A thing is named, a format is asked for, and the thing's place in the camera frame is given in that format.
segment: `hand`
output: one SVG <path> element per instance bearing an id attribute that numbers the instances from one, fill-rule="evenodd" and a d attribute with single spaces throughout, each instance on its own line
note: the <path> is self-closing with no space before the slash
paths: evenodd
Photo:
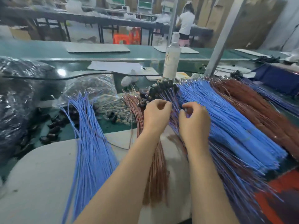
<path id="1" fill-rule="evenodd" d="M 190 143 L 207 143 L 210 133 L 210 115 L 205 107 L 197 102 L 188 102 L 182 105 L 187 108 L 187 113 L 192 114 L 190 118 L 181 109 L 178 117 L 180 135 L 187 147 Z"/>
<path id="2" fill-rule="evenodd" d="M 155 99 L 147 104 L 144 110 L 143 131 L 160 136 L 169 123 L 172 104 L 169 101 Z"/>

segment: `left hand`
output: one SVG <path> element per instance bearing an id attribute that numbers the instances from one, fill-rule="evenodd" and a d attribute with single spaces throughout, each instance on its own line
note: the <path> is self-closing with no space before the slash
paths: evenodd
<path id="1" fill-rule="evenodd" d="M 160 136 L 169 123 L 172 104 L 169 101 L 155 99 L 147 104 L 144 110 L 143 131 Z"/>

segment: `blue wire bundle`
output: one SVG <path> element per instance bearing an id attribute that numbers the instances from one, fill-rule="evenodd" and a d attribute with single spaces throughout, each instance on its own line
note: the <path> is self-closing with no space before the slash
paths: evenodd
<path id="1" fill-rule="evenodd" d="M 180 137 L 178 131 L 178 115 L 180 111 L 178 100 L 181 99 L 180 94 L 176 94 L 173 88 L 169 88 L 163 90 L 158 96 L 172 102 L 173 108 L 169 125 L 177 136 Z M 215 127 L 217 128 L 217 126 L 212 123 L 211 128 Z M 223 144 L 217 142 L 215 137 L 210 135 L 209 149 L 226 194 L 248 218 L 250 218 L 249 214 L 259 216 L 257 211 L 260 210 L 260 206 L 255 199 L 255 193 L 264 191 L 274 194 L 273 190 L 264 181 L 264 174 L 262 172 L 237 158 L 232 151 L 227 148 L 239 145 L 228 133 L 225 131 L 222 131 L 222 133 L 223 135 L 217 135 L 216 138 L 218 138 L 220 142 L 223 142 Z"/>
<path id="2" fill-rule="evenodd" d="M 196 101 L 209 111 L 212 139 L 263 173 L 279 168 L 279 162 L 287 156 L 286 151 L 219 96 L 207 80 L 189 80 L 179 88 L 181 104 Z"/>
<path id="3" fill-rule="evenodd" d="M 73 105 L 79 113 L 79 130 L 70 118 L 70 105 Z M 67 112 L 63 108 L 62 110 L 69 118 L 77 139 L 77 161 L 71 191 L 62 219 L 62 224 L 64 224 L 73 198 L 73 220 L 75 220 L 116 169 L 118 161 L 95 117 L 87 93 L 84 95 L 79 93 L 76 98 L 70 99 Z"/>
<path id="4" fill-rule="evenodd" d="M 269 100 L 270 102 L 273 102 L 274 104 L 278 105 L 279 107 L 285 109 L 286 111 L 290 112 L 291 114 L 299 118 L 299 106 L 283 100 L 281 97 L 262 88 L 261 86 L 256 85 L 254 82 L 252 82 L 249 79 L 241 78 L 239 79 L 239 81 L 252 88 L 254 91 L 259 93 L 263 98 Z"/>

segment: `bottle cap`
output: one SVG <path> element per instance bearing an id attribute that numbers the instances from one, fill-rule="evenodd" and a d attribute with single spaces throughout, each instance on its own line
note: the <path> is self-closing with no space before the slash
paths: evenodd
<path id="1" fill-rule="evenodd" d="M 172 34 L 171 41 L 174 42 L 174 43 L 178 43 L 179 39 L 180 39 L 180 33 L 179 32 L 174 32 Z"/>

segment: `blue cloth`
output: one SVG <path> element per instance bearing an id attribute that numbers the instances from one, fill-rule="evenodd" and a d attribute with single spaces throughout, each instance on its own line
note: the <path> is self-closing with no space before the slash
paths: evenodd
<path id="1" fill-rule="evenodd" d="M 263 64 L 256 70 L 254 77 L 266 86 L 286 95 L 296 96 L 299 93 L 299 74 L 284 70 L 270 64 Z"/>

